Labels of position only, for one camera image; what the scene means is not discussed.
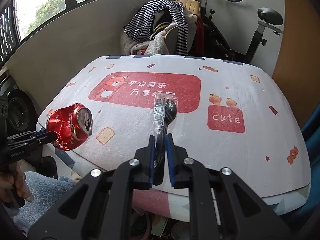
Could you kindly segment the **left hand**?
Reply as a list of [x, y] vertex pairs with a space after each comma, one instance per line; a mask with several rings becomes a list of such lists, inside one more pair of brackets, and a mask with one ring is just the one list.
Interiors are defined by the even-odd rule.
[[28, 202], [34, 200], [27, 183], [25, 182], [25, 173], [21, 170], [21, 162], [14, 163], [15, 171], [5, 173], [1, 171], [1, 202], [11, 202], [8, 190], [15, 190], [17, 195]]

